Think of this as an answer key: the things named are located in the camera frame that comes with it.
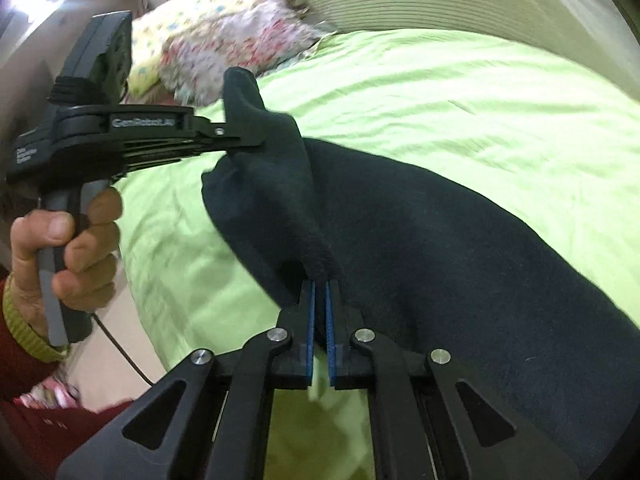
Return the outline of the red sleeve left forearm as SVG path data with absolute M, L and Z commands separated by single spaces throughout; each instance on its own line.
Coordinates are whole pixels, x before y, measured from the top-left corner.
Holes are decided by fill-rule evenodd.
M 51 377 L 63 355 L 38 336 L 14 308 L 11 281 L 2 285 L 1 477 L 53 479 L 64 460 L 128 408 L 128 401 L 88 408 L 29 408 L 23 394 Z

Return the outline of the person's left hand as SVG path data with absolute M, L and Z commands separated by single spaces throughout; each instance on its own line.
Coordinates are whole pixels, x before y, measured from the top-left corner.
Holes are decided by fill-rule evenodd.
M 120 233 L 122 196 L 107 188 L 89 204 L 88 228 L 75 234 L 73 217 L 65 211 L 34 210 L 17 218 L 11 228 L 14 308 L 40 336 L 47 335 L 37 252 L 64 249 L 64 268 L 54 274 L 51 290 L 67 307 L 92 312 L 105 307 L 115 293 L 115 257 Z

